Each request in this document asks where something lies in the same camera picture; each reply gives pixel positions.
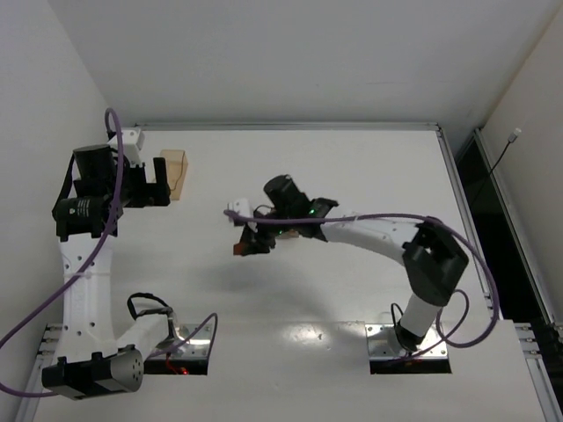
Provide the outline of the red triangular roof block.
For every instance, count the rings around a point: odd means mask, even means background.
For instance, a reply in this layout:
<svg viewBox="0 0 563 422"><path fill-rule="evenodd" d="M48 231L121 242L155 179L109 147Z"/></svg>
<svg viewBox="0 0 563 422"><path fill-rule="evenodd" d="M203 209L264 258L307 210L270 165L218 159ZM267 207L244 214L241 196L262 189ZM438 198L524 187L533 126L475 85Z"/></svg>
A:
<svg viewBox="0 0 563 422"><path fill-rule="evenodd" d="M243 240L233 245L233 255L234 256L246 256L249 254L250 245Z"/></svg>

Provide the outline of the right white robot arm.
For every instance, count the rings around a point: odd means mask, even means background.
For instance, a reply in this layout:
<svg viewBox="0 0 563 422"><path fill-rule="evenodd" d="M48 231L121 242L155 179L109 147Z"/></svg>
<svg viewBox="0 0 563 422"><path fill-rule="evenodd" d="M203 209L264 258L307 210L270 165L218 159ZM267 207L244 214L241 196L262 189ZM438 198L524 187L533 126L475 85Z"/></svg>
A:
<svg viewBox="0 0 563 422"><path fill-rule="evenodd" d="M448 230L431 221L411 223L406 217L344 215L336 200L308 198L289 175L270 179L264 192L271 202L265 214L247 199L234 200L227 207L232 223L243 229L233 253L268 254L277 237L294 231L301 237L347 244L392 259L405 268L412 290L394 324L395 336L404 350L415 352L449 303L469 262Z"/></svg>

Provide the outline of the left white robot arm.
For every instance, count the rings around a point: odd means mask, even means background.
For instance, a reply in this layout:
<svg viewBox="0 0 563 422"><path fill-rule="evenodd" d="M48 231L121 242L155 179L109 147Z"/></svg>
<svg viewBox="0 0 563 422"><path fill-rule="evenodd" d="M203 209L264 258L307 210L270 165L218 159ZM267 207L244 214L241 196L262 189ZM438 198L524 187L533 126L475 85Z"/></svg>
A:
<svg viewBox="0 0 563 422"><path fill-rule="evenodd" d="M120 205L167 206L166 184L149 184L142 166L133 167L108 144L75 149L72 163L77 179L55 204L54 218L62 254L64 285L62 333L54 362L41 372L41 384L72 400L136 392L143 381L144 362L162 342L173 338L172 308L133 315L133 325L116 337L111 316L111 265L117 220L113 191L121 186Z"/></svg>

